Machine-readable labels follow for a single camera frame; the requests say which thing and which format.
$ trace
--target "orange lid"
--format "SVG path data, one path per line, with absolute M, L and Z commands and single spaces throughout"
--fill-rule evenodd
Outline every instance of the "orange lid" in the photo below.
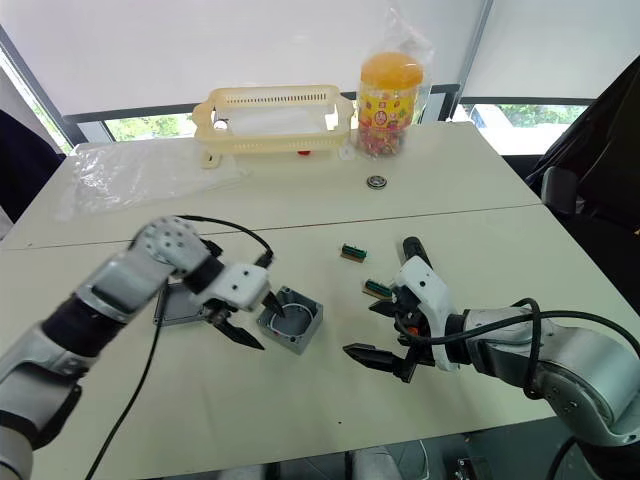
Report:
M 422 65 L 411 55 L 382 52 L 362 65 L 360 80 L 376 88 L 403 89 L 422 83 L 423 75 Z

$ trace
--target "label on jar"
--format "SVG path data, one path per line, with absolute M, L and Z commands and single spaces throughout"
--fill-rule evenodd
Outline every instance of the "label on jar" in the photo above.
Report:
M 414 96 L 393 98 L 360 94 L 358 122 L 369 128 L 398 130 L 408 127 L 413 117 Z

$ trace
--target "table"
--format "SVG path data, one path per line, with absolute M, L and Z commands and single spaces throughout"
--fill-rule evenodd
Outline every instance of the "table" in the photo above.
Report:
M 229 219 L 254 230 L 409 217 L 539 204 L 471 123 L 412 127 L 397 158 L 340 160 L 332 152 L 239 157 L 251 171 L 235 186 L 128 210 L 55 221 L 72 180 L 67 159 L 4 240 L 21 249 L 129 240 L 150 219 L 189 213 Z M 384 190 L 366 178 L 384 175 Z M 203 233 L 230 231 L 202 225 Z
M 477 374 L 421 367 L 409 385 L 368 370 L 341 350 L 356 341 L 400 354 L 389 319 L 367 310 L 371 277 L 389 281 L 402 239 L 422 239 L 457 308 L 500 307 L 525 296 L 543 309 L 605 315 L 640 335 L 638 317 L 540 205 L 262 232 L 286 284 L 325 306 L 303 355 L 264 338 L 255 315 L 236 324 L 266 347 L 229 342 L 206 324 L 162 332 L 147 384 L 96 478 L 146 478 L 319 455 L 551 416 L 543 401 Z M 229 258 L 252 259 L 244 235 L 209 235 Z M 369 251 L 365 263 L 338 256 L 343 242 Z M 0 351 L 47 316 L 94 266 L 126 243 L 0 252 Z M 138 380 L 153 334 L 153 305 L 103 352 L 60 437 L 36 452 L 35 479 L 81 478 Z

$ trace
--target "plastic jar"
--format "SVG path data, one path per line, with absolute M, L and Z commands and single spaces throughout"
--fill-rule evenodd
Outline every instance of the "plastic jar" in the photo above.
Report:
M 362 65 L 358 148 L 373 156 L 402 149 L 423 77 L 422 65 L 401 52 L 378 53 Z

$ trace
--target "yellow plastic basket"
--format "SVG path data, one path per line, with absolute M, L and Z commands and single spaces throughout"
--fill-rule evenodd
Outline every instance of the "yellow plastic basket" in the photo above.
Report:
M 234 115 L 245 116 L 248 109 L 309 107 L 315 112 L 337 113 L 338 123 L 332 130 L 313 133 L 240 135 L 234 134 Z M 214 128 L 216 119 L 224 119 L 227 129 Z M 203 143 L 210 155 L 203 159 L 204 168 L 217 166 L 221 154 L 295 152 L 332 150 L 342 146 L 349 137 L 353 103 L 340 95 L 333 85 L 290 87 L 219 88 L 207 101 L 193 110 L 197 126 L 195 138 Z

